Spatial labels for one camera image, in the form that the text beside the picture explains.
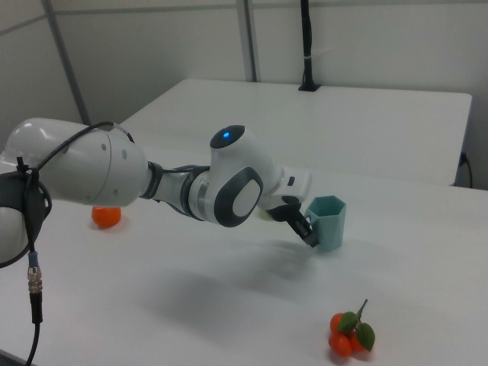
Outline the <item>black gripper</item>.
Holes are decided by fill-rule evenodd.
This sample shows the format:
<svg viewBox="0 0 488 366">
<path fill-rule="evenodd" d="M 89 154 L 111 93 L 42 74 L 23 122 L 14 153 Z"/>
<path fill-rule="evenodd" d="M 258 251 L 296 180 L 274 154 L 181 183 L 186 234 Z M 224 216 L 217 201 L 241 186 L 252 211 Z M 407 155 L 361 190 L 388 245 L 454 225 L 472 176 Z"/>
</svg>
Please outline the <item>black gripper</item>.
<svg viewBox="0 0 488 366">
<path fill-rule="evenodd" d="M 309 246 L 316 247 L 319 244 L 317 235 L 311 224 L 300 212 L 302 203 L 298 197 L 283 196 L 282 205 L 266 210 L 266 213 L 277 222 L 287 222 L 291 229 Z"/>
</svg>

